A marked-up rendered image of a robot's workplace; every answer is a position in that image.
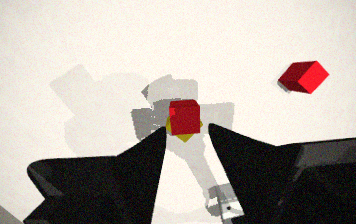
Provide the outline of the yellow cube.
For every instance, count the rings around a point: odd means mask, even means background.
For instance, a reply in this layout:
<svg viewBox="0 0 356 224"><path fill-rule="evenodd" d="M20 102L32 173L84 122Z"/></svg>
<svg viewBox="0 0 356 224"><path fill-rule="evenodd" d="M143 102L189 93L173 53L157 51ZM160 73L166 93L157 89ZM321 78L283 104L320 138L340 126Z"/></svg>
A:
<svg viewBox="0 0 356 224"><path fill-rule="evenodd" d="M201 120L200 120L200 128L203 126ZM171 132L171 123L170 123L170 115L167 118L166 121L166 129ZM182 135L175 135L176 137L178 137L180 140L182 140L183 142L187 142L194 134L182 134Z"/></svg>

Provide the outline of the red cube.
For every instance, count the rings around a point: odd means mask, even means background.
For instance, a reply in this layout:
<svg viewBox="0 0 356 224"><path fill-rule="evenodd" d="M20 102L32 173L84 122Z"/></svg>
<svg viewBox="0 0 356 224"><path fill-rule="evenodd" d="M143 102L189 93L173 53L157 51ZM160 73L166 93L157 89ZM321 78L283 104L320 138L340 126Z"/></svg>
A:
<svg viewBox="0 0 356 224"><path fill-rule="evenodd" d="M294 62L278 79L289 91L312 94L330 74L317 61Z"/></svg>
<svg viewBox="0 0 356 224"><path fill-rule="evenodd" d="M172 135L200 133L200 106L195 99L171 101L169 114Z"/></svg>

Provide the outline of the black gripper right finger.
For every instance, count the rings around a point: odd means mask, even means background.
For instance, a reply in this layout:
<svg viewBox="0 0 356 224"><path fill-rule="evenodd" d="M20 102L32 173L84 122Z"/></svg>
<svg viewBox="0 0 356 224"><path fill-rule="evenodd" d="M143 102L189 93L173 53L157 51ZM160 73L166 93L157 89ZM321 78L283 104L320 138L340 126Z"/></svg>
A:
<svg viewBox="0 0 356 224"><path fill-rule="evenodd" d="M275 146L214 123L208 133L249 224L278 224L307 167L356 163L356 137Z"/></svg>

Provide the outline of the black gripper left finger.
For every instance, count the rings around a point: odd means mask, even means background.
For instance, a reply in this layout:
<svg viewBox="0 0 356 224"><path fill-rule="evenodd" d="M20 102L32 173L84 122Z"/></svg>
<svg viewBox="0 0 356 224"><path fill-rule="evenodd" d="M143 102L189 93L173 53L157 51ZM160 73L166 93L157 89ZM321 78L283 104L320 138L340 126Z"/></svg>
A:
<svg viewBox="0 0 356 224"><path fill-rule="evenodd" d="M45 199L107 194L123 224L151 224L166 139L164 126L118 155L40 159L26 172Z"/></svg>

